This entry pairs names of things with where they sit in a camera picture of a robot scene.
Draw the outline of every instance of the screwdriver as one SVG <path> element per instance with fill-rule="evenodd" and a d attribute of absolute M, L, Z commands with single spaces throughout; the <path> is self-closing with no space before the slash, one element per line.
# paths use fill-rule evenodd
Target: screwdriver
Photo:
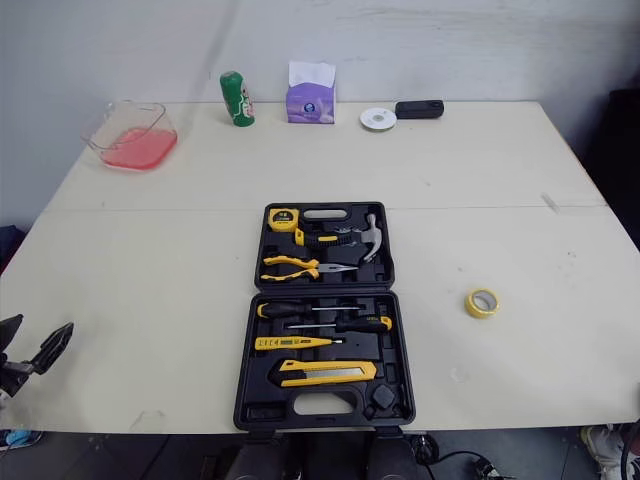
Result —
<path fill-rule="evenodd" d="M 363 315 L 353 320 L 337 318 L 336 323 L 314 323 L 313 325 L 288 325 L 287 328 L 335 328 L 337 333 L 342 332 L 363 332 L 363 333 L 384 333 L 391 330 L 391 319 L 389 317 L 378 317 L 377 315 Z"/>
<path fill-rule="evenodd" d="M 256 350 L 279 350 L 282 348 L 297 350 L 299 348 L 321 347 L 332 343 L 343 343 L 333 338 L 314 337 L 258 337 L 255 342 Z"/>
<path fill-rule="evenodd" d="M 312 307 L 302 303 L 293 302 L 268 302 L 258 305 L 256 313 L 262 318 L 290 317 L 302 313 L 319 312 L 324 310 L 360 310 L 358 306 L 346 307 Z"/>

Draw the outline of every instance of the tissue box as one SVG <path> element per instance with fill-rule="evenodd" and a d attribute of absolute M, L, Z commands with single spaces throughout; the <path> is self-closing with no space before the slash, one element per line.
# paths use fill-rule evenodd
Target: tissue box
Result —
<path fill-rule="evenodd" d="M 335 65 L 289 62 L 289 123 L 335 123 L 335 79 Z"/>

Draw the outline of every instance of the tool kit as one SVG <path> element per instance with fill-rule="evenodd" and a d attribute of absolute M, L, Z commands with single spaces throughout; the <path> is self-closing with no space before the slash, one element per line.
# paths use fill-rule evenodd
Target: tool kit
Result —
<path fill-rule="evenodd" d="M 282 203 L 265 208 L 235 425 L 274 431 L 391 427 L 415 406 L 384 206 Z M 303 413 L 333 394 L 349 413 Z"/>

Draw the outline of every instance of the pliers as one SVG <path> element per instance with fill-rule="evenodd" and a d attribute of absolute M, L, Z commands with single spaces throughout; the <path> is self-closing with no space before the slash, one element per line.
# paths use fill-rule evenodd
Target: pliers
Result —
<path fill-rule="evenodd" d="M 303 275 L 309 275 L 313 280 L 317 280 L 321 273 L 337 273 L 345 272 L 347 270 L 357 270 L 358 267 L 351 265 L 341 265 L 339 263 L 320 263 L 318 260 L 302 260 L 300 258 L 287 257 L 285 255 L 279 255 L 277 257 L 269 257 L 262 260 L 265 265 L 277 265 L 277 264 L 289 264 L 303 268 L 298 272 L 290 273 L 289 275 L 273 276 L 273 275 L 260 275 L 262 280 L 270 280 L 274 282 L 282 282 L 285 280 L 291 280 L 294 278 L 300 278 Z"/>

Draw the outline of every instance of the floor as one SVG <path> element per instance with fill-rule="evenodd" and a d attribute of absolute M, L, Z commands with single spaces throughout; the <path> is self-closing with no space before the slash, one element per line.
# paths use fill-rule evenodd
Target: floor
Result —
<path fill-rule="evenodd" d="M 520 480 L 597 480 L 597 464 L 577 428 L 430 432 L 441 455 L 474 450 L 502 475 Z M 317 433 L 325 445 L 364 445 L 361 432 Z M 233 458 L 245 435 L 105 435 L 48 432 L 32 447 L 10 451 L 0 463 L 2 480 L 207 480 Z M 437 480 L 473 479 L 470 458 L 433 466 Z M 428 479 L 421 468 L 423 478 Z"/>

